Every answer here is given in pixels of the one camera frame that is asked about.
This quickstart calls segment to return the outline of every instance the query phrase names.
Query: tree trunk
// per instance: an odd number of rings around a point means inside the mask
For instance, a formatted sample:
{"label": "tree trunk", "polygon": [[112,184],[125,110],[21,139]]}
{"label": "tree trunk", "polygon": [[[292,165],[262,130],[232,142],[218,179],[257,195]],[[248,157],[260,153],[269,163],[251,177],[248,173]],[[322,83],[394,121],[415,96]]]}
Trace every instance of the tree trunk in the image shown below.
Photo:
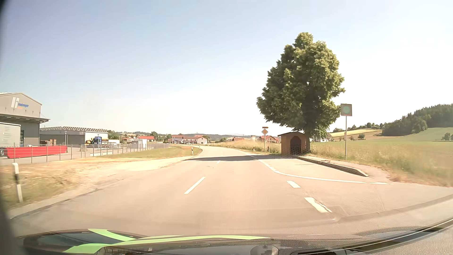
{"label": "tree trunk", "polygon": [[305,147],[304,154],[310,152],[310,137],[311,137],[310,132],[305,132],[305,136],[307,138],[307,141],[306,141],[306,147]]}

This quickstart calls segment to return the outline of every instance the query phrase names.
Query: windshield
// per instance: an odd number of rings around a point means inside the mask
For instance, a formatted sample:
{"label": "windshield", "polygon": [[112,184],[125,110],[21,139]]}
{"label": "windshield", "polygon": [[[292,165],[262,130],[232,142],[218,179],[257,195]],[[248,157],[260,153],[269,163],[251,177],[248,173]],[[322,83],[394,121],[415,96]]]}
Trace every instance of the windshield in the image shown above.
{"label": "windshield", "polygon": [[273,255],[449,228],[452,10],[7,1],[0,192],[17,241]]}

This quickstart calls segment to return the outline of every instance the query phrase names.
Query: white dashed lane marking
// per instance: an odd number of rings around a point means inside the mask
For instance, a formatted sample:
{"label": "white dashed lane marking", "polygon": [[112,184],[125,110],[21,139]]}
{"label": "white dashed lane marking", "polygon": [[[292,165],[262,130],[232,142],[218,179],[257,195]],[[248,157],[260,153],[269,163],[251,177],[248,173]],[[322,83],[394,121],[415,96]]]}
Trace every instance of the white dashed lane marking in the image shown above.
{"label": "white dashed lane marking", "polygon": [[190,189],[188,189],[186,192],[184,192],[184,194],[189,194],[198,184],[200,184],[204,180],[204,178],[206,178],[206,177],[204,177],[204,176],[201,177],[201,179],[198,180],[198,182],[196,182],[192,187],[190,187]]}
{"label": "white dashed lane marking", "polygon": [[291,187],[293,187],[293,188],[300,188],[300,186],[297,185],[297,183],[295,183],[294,181],[286,181],[286,182],[287,182],[288,184],[290,184]]}
{"label": "white dashed lane marking", "polygon": [[319,212],[322,212],[322,213],[332,212],[331,210],[329,210],[329,208],[327,208],[325,205],[321,204],[320,202],[316,201],[312,197],[306,197],[305,200],[307,200],[308,203],[313,205],[313,207],[316,208],[316,210],[318,210]]}

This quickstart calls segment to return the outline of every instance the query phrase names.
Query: metal fence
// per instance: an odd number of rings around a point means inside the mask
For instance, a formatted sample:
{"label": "metal fence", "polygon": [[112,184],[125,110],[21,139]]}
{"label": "metal fence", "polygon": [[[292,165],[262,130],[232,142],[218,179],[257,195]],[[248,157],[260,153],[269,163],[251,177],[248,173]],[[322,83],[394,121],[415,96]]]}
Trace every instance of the metal fence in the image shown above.
{"label": "metal fence", "polygon": [[76,158],[115,155],[168,148],[169,143],[107,143],[90,145],[28,145],[26,147],[0,146],[0,165],[14,162],[39,163]]}

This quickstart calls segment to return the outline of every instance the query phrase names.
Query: traffic sign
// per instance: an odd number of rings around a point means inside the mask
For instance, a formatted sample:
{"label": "traffic sign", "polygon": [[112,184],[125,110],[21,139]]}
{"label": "traffic sign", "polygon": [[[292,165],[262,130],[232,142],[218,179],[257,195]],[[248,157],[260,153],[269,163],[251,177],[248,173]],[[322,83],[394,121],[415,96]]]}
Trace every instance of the traffic sign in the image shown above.
{"label": "traffic sign", "polygon": [[352,116],[352,104],[341,104],[341,116]]}

